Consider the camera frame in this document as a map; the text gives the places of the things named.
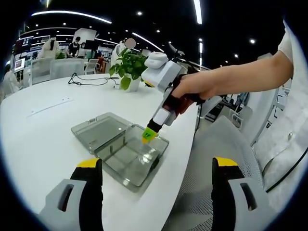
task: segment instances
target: black cable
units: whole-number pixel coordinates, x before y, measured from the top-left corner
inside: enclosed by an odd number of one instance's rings
[[[308,151],[308,147],[307,149],[304,151],[304,153],[302,154],[302,156],[298,159],[298,161],[292,166],[292,168],[290,168],[290,170],[279,180],[277,181],[273,186],[271,186],[269,189],[266,190],[267,193],[269,193],[270,191],[272,191],[274,188],[276,188],[287,176],[290,175],[290,173],[294,170],[294,168],[296,168],[296,166],[299,164],[299,162],[301,162],[301,160],[304,158],[304,156],[307,154]]]
[[[196,130],[194,131],[194,135],[193,135],[193,137],[195,137],[196,132],[197,132],[197,130],[198,130],[198,128],[199,128],[199,125],[200,125],[200,120],[201,120],[201,113],[202,113],[202,104],[200,105],[200,113],[199,113],[199,118],[198,118],[197,128],[196,128]]]
[[[74,81],[74,77],[77,77],[77,78],[79,78],[81,80],[84,80],[84,81],[92,81],[92,80],[98,80],[98,79],[105,79],[106,81],[104,83],[102,83],[102,84],[85,84],[85,83]],[[82,86],[82,85],[86,85],[86,86],[102,86],[102,85],[105,85],[106,83],[108,83],[109,79],[111,79],[116,84],[115,79],[118,79],[118,77],[102,77],[102,78],[84,79],[84,78],[80,78],[76,73],[74,73],[74,74],[72,74],[70,80],[68,81],[68,84],[76,84],[78,86]]]

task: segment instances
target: desk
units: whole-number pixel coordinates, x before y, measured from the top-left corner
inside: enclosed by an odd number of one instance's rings
[[[0,106],[4,163],[21,198],[36,213],[44,207],[45,196],[62,179],[69,179],[78,163],[93,157],[71,127],[106,112],[146,127],[163,98],[152,88],[140,87],[138,92],[127,93],[113,89],[113,81],[103,86],[77,86],[68,85],[69,79],[33,85],[11,95]],[[196,116],[194,105],[171,127],[163,127],[160,135],[170,144],[159,171],[144,192],[132,193],[103,172],[105,231],[161,230],[183,180]]]

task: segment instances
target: gray plastic container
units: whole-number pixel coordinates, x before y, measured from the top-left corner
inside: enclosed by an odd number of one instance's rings
[[[106,113],[72,128],[88,151],[103,161],[112,178],[137,192],[150,176],[169,141],[156,137],[142,143],[144,128],[112,113]]]

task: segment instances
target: white pot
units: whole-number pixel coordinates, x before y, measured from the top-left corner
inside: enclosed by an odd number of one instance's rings
[[[131,74],[126,74],[127,77],[129,77],[131,79],[129,87],[127,90],[125,90],[126,92],[135,92],[138,90],[138,87],[140,85],[140,81],[141,81],[141,76],[139,76],[138,79],[133,80],[131,77]]]

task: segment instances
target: potted plant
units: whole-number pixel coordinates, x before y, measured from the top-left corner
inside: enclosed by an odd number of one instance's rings
[[[127,50],[126,48],[121,52],[117,59],[121,63],[113,65],[109,70],[109,74],[110,76],[119,74],[121,77],[121,89],[133,92],[137,91],[141,81],[141,74],[147,68],[144,65],[147,57],[142,54],[133,54]]]
[[[65,59],[66,56],[63,52],[59,52],[56,54],[56,59]]]

